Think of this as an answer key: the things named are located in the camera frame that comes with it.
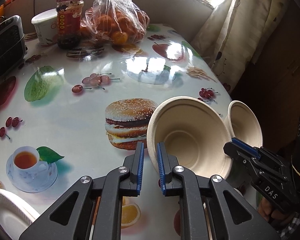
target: metal screw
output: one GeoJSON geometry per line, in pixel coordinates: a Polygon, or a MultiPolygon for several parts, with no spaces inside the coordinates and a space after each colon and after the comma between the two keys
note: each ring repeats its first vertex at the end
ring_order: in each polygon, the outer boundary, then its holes
{"type": "Polygon", "coordinates": [[[214,176],[212,177],[212,180],[213,180],[214,182],[221,182],[221,181],[222,181],[222,178],[221,178],[219,175],[214,175],[214,176]]]}
{"type": "Polygon", "coordinates": [[[182,167],[182,166],[175,166],[175,167],[174,167],[174,170],[175,170],[176,172],[183,172],[183,171],[185,170],[185,168],[182,167]]]}
{"type": "Polygon", "coordinates": [[[88,176],[83,176],[81,179],[80,179],[80,182],[81,183],[88,183],[90,181],[90,177],[88,176]]]}
{"type": "Polygon", "coordinates": [[[128,171],[128,168],[125,167],[125,166],[121,166],[121,167],[118,168],[118,171],[119,171],[120,173],[125,173],[125,172],[128,171]]]}

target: glass jar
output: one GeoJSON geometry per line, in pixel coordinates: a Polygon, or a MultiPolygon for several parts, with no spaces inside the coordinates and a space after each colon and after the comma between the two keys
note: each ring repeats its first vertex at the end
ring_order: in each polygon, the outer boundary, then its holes
{"type": "Polygon", "coordinates": [[[71,49],[80,42],[83,4],[83,0],[57,0],[58,46],[62,49],[71,49]]]}

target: saucer print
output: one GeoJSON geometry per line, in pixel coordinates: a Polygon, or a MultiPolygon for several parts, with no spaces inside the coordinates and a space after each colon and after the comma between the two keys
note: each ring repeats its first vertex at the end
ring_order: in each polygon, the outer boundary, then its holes
{"type": "Polygon", "coordinates": [[[56,181],[58,176],[58,168],[56,163],[48,164],[48,177],[43,182],[32,182],[26,183],[22,181],[22,178],[15,172],[13,168],[13,160],[12,155],[8,158],[6,164],[6,173],[8,178],[10,179],[11,183],[18,189],[28,193],[37,193],[42,192],[52,186],[52,184],[56,181]]]}

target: white paper plate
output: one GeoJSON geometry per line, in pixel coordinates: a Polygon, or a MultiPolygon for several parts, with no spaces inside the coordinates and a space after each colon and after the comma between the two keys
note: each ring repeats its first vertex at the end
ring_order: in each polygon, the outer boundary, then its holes
{"type": "Polygon", "coordinates": [[[12,240],[18,240],[39,213],[17,195],[0,189],[0,225],[12,240]]]}

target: curtain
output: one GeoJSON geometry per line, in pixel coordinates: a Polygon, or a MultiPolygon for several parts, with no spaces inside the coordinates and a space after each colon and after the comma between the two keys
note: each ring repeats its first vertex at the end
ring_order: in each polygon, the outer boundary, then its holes
{"type": "Polygon", "coordinates": [[[223,0],[191,45],[230,93],[255,63],[290,0],[223,0]]]}

